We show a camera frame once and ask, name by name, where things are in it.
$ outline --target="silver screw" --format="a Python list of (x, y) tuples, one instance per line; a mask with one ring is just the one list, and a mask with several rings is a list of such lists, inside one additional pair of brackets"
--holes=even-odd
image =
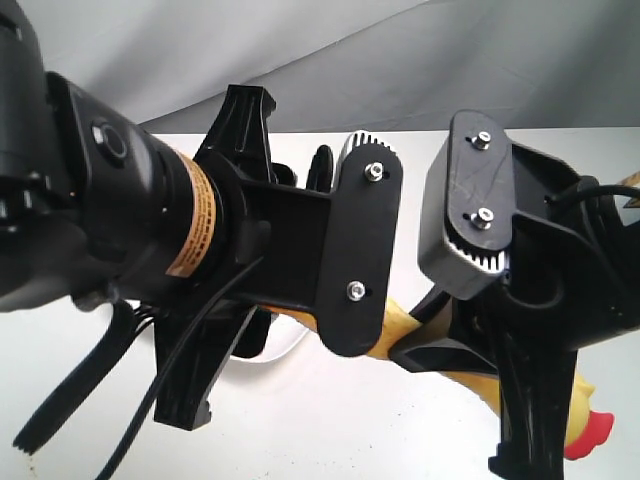
[(489, 148), (490, 143), (491, 135), (489, 135), (489, 132), (480, 132), (471, 139), (471, 145), (473, 145), (476, 150), (486, 150)]
[(494, 215), (488, 208), (482, 207), (478, 209), (477, 213), (471, 215), (471, 222), (480, 230), (489, 230), (491, 228), (491, 222), (493, 222)]
[(359, 282), (358, 280), (354, 280), (353, 282), (349, 282), (347, 285), (347, 297), (352, 302), (359, 302), (364, 298), (367, 293), (367, 289), (364, 286), (364, 283)]
[(367, 180), (370, 182), (379, 182), (382, 180), (382, 176), (384, 174), (384, 165), (380, 162), (373, 162), (367, 165), (364, 169), (364, 176), (367, 177)]

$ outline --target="yellow rubber chicken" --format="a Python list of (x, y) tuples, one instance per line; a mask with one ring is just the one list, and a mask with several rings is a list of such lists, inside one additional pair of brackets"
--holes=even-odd
[[(289, 315), (307, 328), (317, 331), (315, 318), (309, 314), (277, 308), (271, 308), (271, 310)], [(444, 309), (438, 315), (443, 321), (438, 321), (436, 318), (431, 322), (434, 325), (434, 336), (444, 334), (443, 325), (448, 324), (446, 317), (450, 317), (450, 309)], [(392, 299), (387, 299), (382, 333), (368, 355), (388, 360), (389, 349), (398, 340), (421, 325), (418, 320), (402, 310)], [(500, 384), (498, 380), (472, 373), (443, 372), (442, 374), (475, 392), (496, 414), (500, 414)], [(591, 453), (596, 446), (602, 445), (607, 440), (613, 428), (614, 417), (612, 414), (591, 410), (589, 397), (594, 390), (595, 387), (588, 384), (576, 372), (565, 436), (564, 455), (569, 460), (576, 460)]]

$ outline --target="robotic arm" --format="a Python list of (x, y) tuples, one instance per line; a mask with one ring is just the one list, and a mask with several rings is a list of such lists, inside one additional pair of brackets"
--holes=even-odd
[(352, 136), (335, 168), (320, 147), (301, 189), (270, 159), (275, 102), (262, 88), (230, 87), (190, 160), (45, 73), (10, 0), (0, 58), (0, 311), (66, 295), (82, 310), (114, 305), (17, 447), (44, 445), (153, 322), (158, 374), (98, 477), (110, 478), (154, 401), (157, 422), (206, 424), (229, 356), (257, 355), (287, 312), (338, 355), (467, 384), (479, 377), (464, 372), (480, 374), (496, 397), (499, 377), (490, 469), (562, 478), (577, 350), (640, 323), (640, 223), (623, 224), (613, 199), (636, 189), (600, 186), (458, 113), (422, 209), (418, 259), (436, 288), (409, 316), (386, 299), (402, 167), (375, 136)]

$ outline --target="black cord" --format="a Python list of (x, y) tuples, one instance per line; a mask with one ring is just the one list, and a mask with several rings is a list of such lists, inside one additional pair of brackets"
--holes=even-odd
[(151, 410), (151, 406), (153, 405), (153, 402), (155, 402), (158, 394), (160, 393), (160, 389), (162, 388), (162, 385), (166, 381), (169, 373), (171, 372), (173, 365), (175, 364), (176, 360), (184, 350), (184, 347), (189, 341), (189, 339), (191, 338), (191, 336), (196, 332), (197, 328), (200, 326), (202, 319), (209, 312), (209, 310), (211, 310), (211, 308), (216, 303), (218, 303), (218, 301), (220, 301), (220, 299), (234, 285), (236, 285), (247, 274), (249, 274), (251, 270), (253, 270), (256, 267), (256, 265), (260, 263), (261, 260), (262, 258), (259, 258), (258, 260), (247, 265), (245, 268), (239, 271), (234, 277), (231, 278), (231, 280), (229, 280), (227, 284), (225, 284), (220, 290), (218, 290), (215, 293), (215, 295), (213, 295), (202, 306), (202, 308), (198, 311), (198, 313), (193, 317), (193, 320), (191, 320), (191, 323), (184, 330), (184, 332), (182, 333), (182, 336), (178, 339), (175, 346), (173, 347), (173, 350), (171, 350), (171, 353), (167, 357), (167, 361), (164, 363), (164, 365), (162, 366), (158, 374), (155, 376), (155, 378), (151, 382), (151, 385), (149, 385), (149, 389), (147, 390), (147, 393), (145, 393), (144, 397), (142, 398), (142, 401), (140, 402), (140, 405), (138, 406), (136, 413), (133, 415), (133, 418), (131, 419), (129, 426), (124, 432), (124, 435), (120, 439), (120, 442), (118, 442), (116, 449), (114, 450), (113, 454), (105, 464), (104, 468), (96, 477), (96, 480), (109, 480), (115, 473), (116, 469), (122, 462), (124, 456), (129, 451), (129, 448), (131, 448), (131, 444), (135, 440), (138, 432), (140, 431), (140, 428), (142, 427), (142, 424), (145, 418), (147, 417), (149, 410)]
[(552, 198), (550, 203), (560, 208), (569, 208), (589, 198), (604, 197), (605, 195), (619, 195), (621, 197), (640, 199), (640, 189), (627, 185), (599, 185), (597, 187), (571, 192), (567, 195), (560, 195)]

